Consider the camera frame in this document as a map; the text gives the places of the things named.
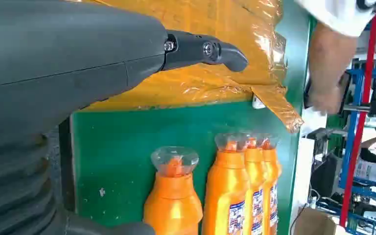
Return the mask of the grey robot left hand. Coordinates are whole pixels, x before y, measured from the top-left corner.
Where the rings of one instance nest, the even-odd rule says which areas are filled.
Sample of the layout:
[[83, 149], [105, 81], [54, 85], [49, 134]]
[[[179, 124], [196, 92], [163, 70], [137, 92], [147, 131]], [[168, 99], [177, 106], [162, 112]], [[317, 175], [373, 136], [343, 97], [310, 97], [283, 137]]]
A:
[[243, 71], [234, 45], [156, 18], [67, 0], [0, 0], [0, 235], [152, 235], [65, 210], [51, 187], [45, 134], [71, 113], [160, 71], [198, 63]]

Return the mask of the person's right hand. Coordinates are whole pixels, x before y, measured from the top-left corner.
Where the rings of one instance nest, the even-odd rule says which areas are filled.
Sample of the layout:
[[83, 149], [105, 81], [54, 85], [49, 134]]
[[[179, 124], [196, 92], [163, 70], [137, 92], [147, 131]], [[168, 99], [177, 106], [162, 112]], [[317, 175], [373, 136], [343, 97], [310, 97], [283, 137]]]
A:
[[309, 88], [309, 102], [314, 110], [321, 115], [334, 115], [340, 110], [342, 96], [337, 85], [315, 86], [311, 84]]

